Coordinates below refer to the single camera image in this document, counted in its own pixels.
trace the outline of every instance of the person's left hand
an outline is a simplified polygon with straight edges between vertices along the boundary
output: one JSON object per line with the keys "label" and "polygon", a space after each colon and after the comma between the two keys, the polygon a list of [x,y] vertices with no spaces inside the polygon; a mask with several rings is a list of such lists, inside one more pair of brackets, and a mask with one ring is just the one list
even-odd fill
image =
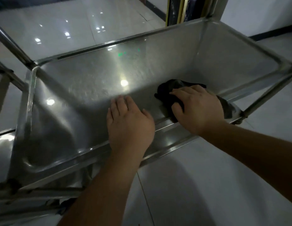
{"label": "person's left hand", "polygon": [[139,110],[130,96],[120,95],[111,100],[107,113],[109,144],[112,152],[136,154],[142,157],[152,143],[154,120],[145,109]]}

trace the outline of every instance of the stainless steel cart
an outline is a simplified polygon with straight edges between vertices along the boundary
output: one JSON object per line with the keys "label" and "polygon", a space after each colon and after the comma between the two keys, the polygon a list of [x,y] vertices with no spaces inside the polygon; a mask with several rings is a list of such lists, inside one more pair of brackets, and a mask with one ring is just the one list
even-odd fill
{"label": "stainless steel cart", "polygon": [[[216,2],[205,18],[37,61],[0,28],[0,41],[30,70],[22,82],[0,63],[0,92],[9,82],[22,91],[16,131],[0,133],[0,169],[10,167],[8,179],[0,184],[0,202],[77,197],[82,189],[40,187],[105,161],[110,151],[105,114],[110,98],[119,94],[131,95],[155,119],[155,139],[143,166],[197,138],[173,123],[155,99],[160,83],[204,83],[229,102],[270,86],[245,111],[235,107],[228,120],[233,124],[290,83],[292,63],[214,19]],[[7,213],[0,215],[0,222],[62,209],[56,203],[13,212],[14,218]]]}

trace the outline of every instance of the person's right arm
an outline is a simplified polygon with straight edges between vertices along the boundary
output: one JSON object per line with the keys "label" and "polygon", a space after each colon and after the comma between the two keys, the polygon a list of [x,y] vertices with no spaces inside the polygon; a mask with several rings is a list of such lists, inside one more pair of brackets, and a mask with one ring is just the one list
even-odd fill
{"label": "person's right arm", "polygon": [[228,124],[214,95],[201,86],[173,90],[179,123],[249,167],[292,202],[292,143]]}

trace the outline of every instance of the hand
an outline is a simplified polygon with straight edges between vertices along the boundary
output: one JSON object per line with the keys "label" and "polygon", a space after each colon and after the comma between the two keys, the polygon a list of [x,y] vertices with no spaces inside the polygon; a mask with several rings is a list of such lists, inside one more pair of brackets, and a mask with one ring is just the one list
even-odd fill
{"label": "hand", "polygon": [[150,113],[141,112],[129,96],[111,100],[107,113],[107,128],[112,151],[130,151],[143,156],[152,143],[155,132]]}
{"label": "hand", "polygon": [[177,102],[172,105],[172,111],[179,123],[189,132],[201,136],[217,124],[225,122],[218,98],[200,85],[174,89],[170,94],[177,96],[184,103],[184,112]]}

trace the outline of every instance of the person's left arm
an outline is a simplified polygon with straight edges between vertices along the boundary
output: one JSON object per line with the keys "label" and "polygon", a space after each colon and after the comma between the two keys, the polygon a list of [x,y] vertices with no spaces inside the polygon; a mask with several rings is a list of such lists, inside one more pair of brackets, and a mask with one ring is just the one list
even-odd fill
{"label": "person's left arm", "polygon": [[143,155],[152,143],[152,116],[133,99],[111,101],[107,128],[111,155],[99,174],[61,219],[58,226],[121,225],[127,196]]}

